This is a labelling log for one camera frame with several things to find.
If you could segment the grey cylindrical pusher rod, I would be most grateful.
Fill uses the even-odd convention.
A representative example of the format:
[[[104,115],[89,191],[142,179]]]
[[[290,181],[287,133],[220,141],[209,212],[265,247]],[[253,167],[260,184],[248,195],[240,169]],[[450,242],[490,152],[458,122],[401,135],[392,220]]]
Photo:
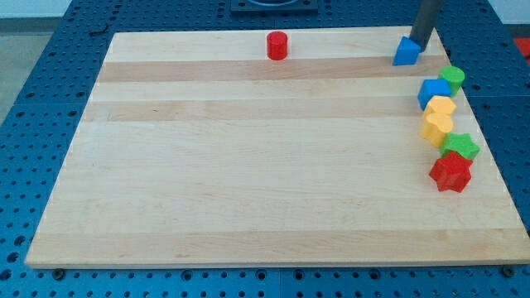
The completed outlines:
[[[420,52],[426,50],[443,2],[443,0],[421,0],[409,34],[409,39],[420,47]]]

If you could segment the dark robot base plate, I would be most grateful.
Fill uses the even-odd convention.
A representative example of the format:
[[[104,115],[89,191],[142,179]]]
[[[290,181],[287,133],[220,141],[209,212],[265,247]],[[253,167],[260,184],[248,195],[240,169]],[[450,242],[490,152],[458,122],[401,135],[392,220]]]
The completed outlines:
[[[232,14],[318,12],[317,0],[229,0]]]

